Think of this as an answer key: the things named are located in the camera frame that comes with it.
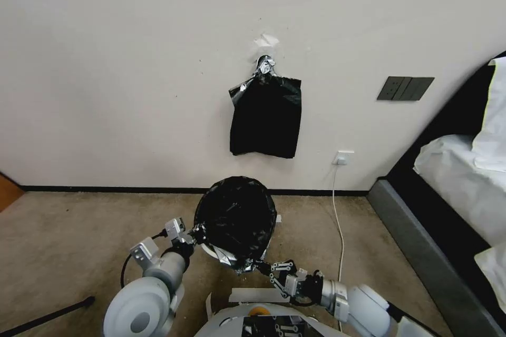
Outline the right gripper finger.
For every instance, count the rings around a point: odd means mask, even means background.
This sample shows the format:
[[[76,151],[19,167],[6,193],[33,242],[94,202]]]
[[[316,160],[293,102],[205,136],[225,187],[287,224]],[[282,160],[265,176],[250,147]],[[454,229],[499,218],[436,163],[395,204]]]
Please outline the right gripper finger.
[[[288,274],[291,273],[291,265],[256,265],[256,269],[269,278],[270,283],[280,291],[284,299],[290,298],[285,284]]]
[[[277,271],[285,271],[287,274],[293,274],[297,271],[293,260],[274,263],[268,263],[264,260],[254,260],[253,266],[258,269],[263,275],[271,275]]]

